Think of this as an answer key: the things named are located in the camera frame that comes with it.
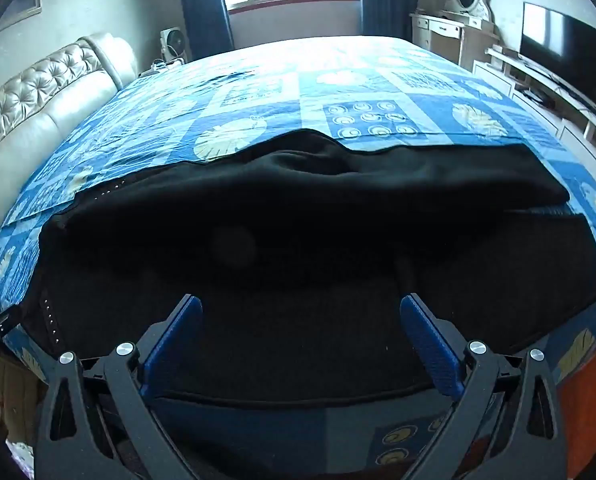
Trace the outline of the black pants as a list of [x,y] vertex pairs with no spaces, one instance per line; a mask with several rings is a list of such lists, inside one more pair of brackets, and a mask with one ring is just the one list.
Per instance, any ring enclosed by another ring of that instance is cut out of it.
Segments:
[[406,295],[501,353],[596,303],[596,241],[568,198],[522,144],[361,152],[296,130],[81,192],[42,228],[24,326],[51,356],[96,358],[192,295],[200,331],[176,343],[168,393],[398,396],[429,382]]

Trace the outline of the cream tufted leather headboard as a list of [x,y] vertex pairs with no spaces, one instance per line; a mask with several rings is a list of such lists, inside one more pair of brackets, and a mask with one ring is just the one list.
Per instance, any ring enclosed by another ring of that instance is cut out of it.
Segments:
[[67,44],[0,87],[0,227],[59,144],[137,76],[130,44],[100,32]]

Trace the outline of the white tv cabinet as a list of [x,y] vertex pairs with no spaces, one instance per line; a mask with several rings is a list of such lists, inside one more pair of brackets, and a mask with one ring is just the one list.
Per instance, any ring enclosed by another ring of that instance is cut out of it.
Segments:
[[576,96],[565,81],[523,58],[492,48],[473,73],[508,96],[560,140],[596,181],[596,109]]

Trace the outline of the white desk fan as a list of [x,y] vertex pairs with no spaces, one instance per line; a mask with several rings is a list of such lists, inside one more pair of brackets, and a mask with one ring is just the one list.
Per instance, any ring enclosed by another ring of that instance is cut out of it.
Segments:
[[163,29],[159,33],[162,59],[166,63],[180,60],[186,62],[185,36],[179,27]]

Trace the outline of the blue patterned bed cover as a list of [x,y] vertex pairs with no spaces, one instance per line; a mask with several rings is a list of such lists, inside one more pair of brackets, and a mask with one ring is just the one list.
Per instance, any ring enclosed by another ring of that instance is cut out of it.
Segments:
[[[522,144],[568,191],[596,241],[596,181],[532,115],[476,75],[401,39],[324,37],[265,44],[137,76],[78,125],[22,187],[0,227],[0,312],[22,310],[3,338],[50,388],[69,352],[46,353],[26,332],[22,300],[40,256],[42,228],[94,186],[176,164],[213,162],[296,130],[328,136],[353,151],[392,146]],[[135,380],[195,479],[409,479],[451,400],[428,385],[386,398],[334,403],[199,401],[164,390],[184,334],[182,321],[161,348],[140,357]],[[596,303],[526,348],[540,349],[557,386],[596,338]],[[99,359],[82,358],[83,375]],[[129,442],[109,390],[85,383],[107,428],[107,456],[150,479]]]

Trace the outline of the black flat television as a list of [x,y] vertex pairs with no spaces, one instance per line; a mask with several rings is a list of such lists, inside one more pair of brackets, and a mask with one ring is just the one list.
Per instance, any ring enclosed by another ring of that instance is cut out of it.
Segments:
[[596,110],[596,28],[525,2],[519,54],[563,79]]

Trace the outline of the white dressing table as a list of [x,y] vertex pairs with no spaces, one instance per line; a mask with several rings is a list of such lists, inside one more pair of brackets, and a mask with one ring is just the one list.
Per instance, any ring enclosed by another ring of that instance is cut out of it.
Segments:
[[490,60],[487,50],[500,43],[493,23],[468,14],[410,14],[412,43],[471,72],[475,62]]

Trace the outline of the blue left curtain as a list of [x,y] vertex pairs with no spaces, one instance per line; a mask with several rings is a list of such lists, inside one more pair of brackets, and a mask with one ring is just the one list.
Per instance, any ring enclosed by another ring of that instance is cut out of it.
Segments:
[[181,0],[181,3],[194,60],[234,50],[225,0]]

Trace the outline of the framed wall photo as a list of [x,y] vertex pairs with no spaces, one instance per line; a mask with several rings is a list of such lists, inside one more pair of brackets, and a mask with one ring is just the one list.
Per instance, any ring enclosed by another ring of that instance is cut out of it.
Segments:
[[42,12],[42,0],[13,0],[0,18],[0,32]]

